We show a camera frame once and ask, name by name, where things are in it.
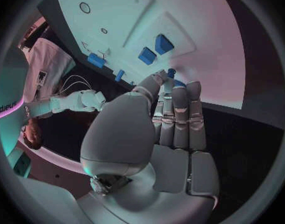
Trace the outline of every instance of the pink light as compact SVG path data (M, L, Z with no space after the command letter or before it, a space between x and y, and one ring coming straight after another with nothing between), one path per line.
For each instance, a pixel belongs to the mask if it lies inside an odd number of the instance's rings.
M13 108L10 108L6 111L0 112L0 118L5 117L13 112L15 112L17 109L19 109L24 103L23 97L21 98L21 100L18 102L18 104L16 104Z

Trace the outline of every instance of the curved white surface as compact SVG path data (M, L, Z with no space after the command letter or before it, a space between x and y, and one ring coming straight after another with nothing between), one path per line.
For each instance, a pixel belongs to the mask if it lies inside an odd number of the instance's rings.
M18 139L25 147L27 147L26 144L24 144L23 140L23 133L20 133L19 139ZM53 163L54 165L57 165L61 168L70 170L72 172L85 174L87 175L84 170L82 169L82 165L79 162L73 161L71 159L65 158L61 155L58 155L44 147L41 147L39 150L34 150L28 148L31 152L35 153L37 156L45 159L46 161Z
M79 4L90 6L89 14ZM245 56L240 31L226 0L59 0L80 49L103 56L106 66L135 84L159 69L176 79L200 80L203 102L241 109ZM174 49L147 66L138 55L163 33Z

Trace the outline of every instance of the cable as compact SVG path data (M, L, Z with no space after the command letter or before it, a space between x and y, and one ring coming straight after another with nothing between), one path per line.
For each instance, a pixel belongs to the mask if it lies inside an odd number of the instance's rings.
M74 85L74 84L76 84L76 83L82 83L82 84L86 85L89 89L91 89L91 87L89 87L88 84L86 84L86 83L84 83L84 82L82 82L82 81L76 81L76 82L70 84L70 85L69 85L67 88L65 88L63 91L60 91L60 92L58 92L58 93L55 93L55 95L58 95L58 94L60 94L60 93L63 93L64 91L66 91L66 90L69 89L72 85Z
M65 83L63 84L62 88L61 88L59 91L62 91L62 89L64 88L64 86L65 86L65 84L67 83L67 81L68 81L71 77L73 77L73 76L79 77L79 78L83 79L83 80L87 83L87 85L90 87L90 89L92 90L92 87L91 87L90 83L89 83L86 79L84 79L82 76L79 76L79 75L71 75L71 76L69 76L69 77L66 79Z

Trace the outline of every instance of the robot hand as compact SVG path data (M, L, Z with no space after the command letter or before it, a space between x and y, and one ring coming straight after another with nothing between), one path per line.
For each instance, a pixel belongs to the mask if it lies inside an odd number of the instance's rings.
M161 70L104 105L82 142L80 160L86 173L128 176L149 163L155 142L150 108L166 80Z
M172 89L167 82L164 89L153 117L156 143L185 150L205 149L200 82L192 81L186 87Z
M102 92L93 90L73 92L66 97L51 97L51 107L53 113L59 113L66 109L77 112L100 111L105 103Z

